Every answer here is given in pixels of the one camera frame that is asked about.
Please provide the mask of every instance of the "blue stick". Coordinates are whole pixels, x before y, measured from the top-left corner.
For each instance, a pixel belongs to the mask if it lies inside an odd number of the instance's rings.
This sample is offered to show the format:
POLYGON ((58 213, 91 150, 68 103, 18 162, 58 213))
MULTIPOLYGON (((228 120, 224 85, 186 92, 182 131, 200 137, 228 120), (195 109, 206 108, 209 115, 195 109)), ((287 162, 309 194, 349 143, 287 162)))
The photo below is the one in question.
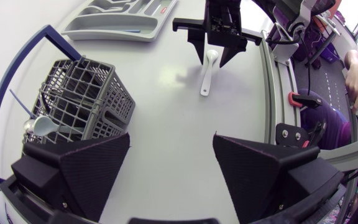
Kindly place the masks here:
POLYGON ((13 91, 12 91, 11 89, 9 89, 9 91, 12 93, 13 97, 17 100, 17 102, 23 107, 23 109, 25 110, 25 112, 27 112, 32 119, 36 119, 35 115, 32 114, 31 111, 24 106, 24 104, 23 104, 23 103, 19 100, 19 98, 13 93, 13 91))

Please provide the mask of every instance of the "window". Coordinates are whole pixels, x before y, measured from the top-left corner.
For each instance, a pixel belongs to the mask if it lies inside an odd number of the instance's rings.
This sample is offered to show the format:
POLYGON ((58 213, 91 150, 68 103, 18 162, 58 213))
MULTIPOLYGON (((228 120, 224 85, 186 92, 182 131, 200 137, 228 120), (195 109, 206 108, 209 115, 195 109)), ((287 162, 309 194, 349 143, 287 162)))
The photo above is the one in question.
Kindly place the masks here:
POLYGON ((338 11, 344 18, 343 25, 356 39, 358 36, 358 1, 342 0, 338 11))

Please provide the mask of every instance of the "gray plastic tray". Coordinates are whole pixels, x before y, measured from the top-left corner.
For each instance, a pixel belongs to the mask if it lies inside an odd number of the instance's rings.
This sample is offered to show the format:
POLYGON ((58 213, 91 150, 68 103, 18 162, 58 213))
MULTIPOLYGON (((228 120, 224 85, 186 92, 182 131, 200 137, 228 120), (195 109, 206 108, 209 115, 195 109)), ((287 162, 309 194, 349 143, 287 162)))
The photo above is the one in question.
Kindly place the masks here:
POLYGON ((94 0, 62 32, 72 40, 154 41, 177 0, 94 0))

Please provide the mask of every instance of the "screw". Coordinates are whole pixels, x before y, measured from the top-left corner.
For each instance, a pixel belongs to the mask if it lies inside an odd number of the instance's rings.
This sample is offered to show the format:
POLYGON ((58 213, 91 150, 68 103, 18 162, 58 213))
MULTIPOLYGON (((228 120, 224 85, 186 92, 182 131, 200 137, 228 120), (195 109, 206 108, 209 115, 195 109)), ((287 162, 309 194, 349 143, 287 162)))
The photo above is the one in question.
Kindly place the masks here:
POLYGON ((284 131, 283 131, 283 137, 284 137, 284 138, 288 137, 288 131, 287 131, 287 130, 284 130, 284 131))

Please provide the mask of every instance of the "blue handle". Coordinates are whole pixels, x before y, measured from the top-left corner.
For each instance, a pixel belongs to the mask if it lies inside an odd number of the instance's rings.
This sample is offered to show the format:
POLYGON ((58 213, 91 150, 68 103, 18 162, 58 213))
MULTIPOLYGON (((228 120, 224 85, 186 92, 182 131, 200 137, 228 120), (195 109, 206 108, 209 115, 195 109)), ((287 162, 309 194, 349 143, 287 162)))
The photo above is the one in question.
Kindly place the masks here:
POLYGON ((20 49, 16 54, 13 61, 7 68, 1 82, 0 82, 0 109, 2 99, 4 98, 6 89, 9 83, 12 80, 12 77, 16 73, 17 68, 23 62, 25 57, 29 52, 42 40, 46 37, 51 43, 53 43, 59 50, 61 50, 68 58, 72 61, 79 60, 81 55, 51 26, 47 25, 40 29, 36 34, 34 34, 27 43, 20 49))

